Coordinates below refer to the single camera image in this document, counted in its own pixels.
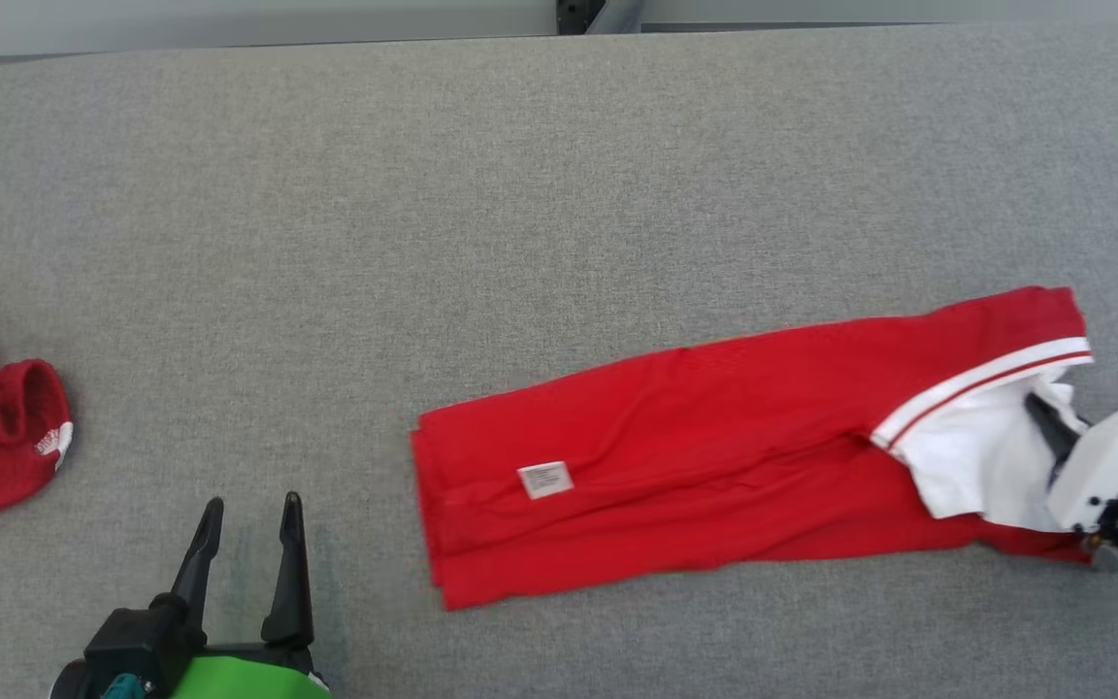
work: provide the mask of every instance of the striped trim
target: striped trim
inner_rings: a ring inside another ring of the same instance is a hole
[[[1013,380],[1036,375],[1042,370],[1088,365],[1095,358],[1090,353],[1090,341],[1083,337],[1065,337],[1063,340],[1052,340],[1016,350],[1011,355],[1003,355],[998,359],[960,372],[944,384],[915,395],[903,406],[896,408],[873,431],[873,442],[891,451],[892,446],[913,428],[913,425],[964,394],[1011,384]]]

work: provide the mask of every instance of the white robot part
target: white robot part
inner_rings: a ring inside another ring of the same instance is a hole
[[[1118,412],[1078,441],[1051,483],[1046,506],[1060,526],[1091,532],[1114,497],[1118,497]]]

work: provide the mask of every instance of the red stripe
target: red stripe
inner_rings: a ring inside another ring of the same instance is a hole
[[[909,424],[904,425],[904,429],[901,429],[900,434],[897,434],[896,438],[892,438],[891,443],[887,444],[887,450],[891,451],[891,448],[893,446],[896,446],[897,442],[900,442],[901,438],[904,437],[906,434],[909,434],[910,429],[913,429],[913,426],[916,424],[918,424],[922,419],[926,419],[926,416],[930,415],[930,413],[932,413],[935,410],[938,410],[938,408],[941,408],[941,407],[946,406],[946,404],[948,404],[950,402],[955,402],[955,399],[961,397],[961,395],[968,394],[968,393],[970,393],[970,390],[975,390],[976,388],[979,388],[979,386],[985,386],[985,385],[988,385],[991,381],[999,380],[999,379],[1002,379],[1003,377],[1006,377],[1006,376],[1012,376],[1014,372],[1021,372],[1021,371],[1024,371],[1024,370],[1032,370],[1034,367],[1040,367],[1042,365],[1050,365],[1052,362],[1062,362],[1063,359],[1072,359],[1074,357],[1092,357],[1092,352],[1090,352],[1090,350],[1087,349],[1087,350],[1083,350],[1083,352],[1069,352],[1068,355],[1060,355],[1060,356],[1051,357],[1051,358],[1046,358],[1046,359],[1039,359],[1039,361],[1036,361],[1036,362],[1030,362],[1027,365],[1021,365],[1020,367],[1012,368],[1012,370],[1001,371],[1001,372],[998,372],[997,375],[995,375],[993,377],[984,378],[984,379],[982,379],[979,381],[976,381],[976,384],[964,386],[964,388],[961,388],[960,390],[958,390],[958,393],[948,395],[948,397],[944,398],[942,402],[938,402],[936,404],[932,404],[932,406],[928,407],[926,409],[926,412],[923,412],[921,415],[913,417],[912,422],[909,422]]]

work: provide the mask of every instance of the gray table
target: gray table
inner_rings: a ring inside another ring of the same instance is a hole
[[[1118,27],[206,49],[0,68],[0,363],[76,442],[0,514],[0,696],[169,585],[269,606],[305,495],[339,696],[1118,696],[1118,572],[746,563],[445,614],[408,428],[683,343],[1074,284],[1118,407]]]

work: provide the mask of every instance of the white tag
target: white tag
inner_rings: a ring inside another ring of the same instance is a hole
[[[520,481],[524,483],[524,491],[532,500],[571,490],[568,464],[562,463],[562,461],[550,461],[548,464],[515,469],[515,473],[520,474]]]

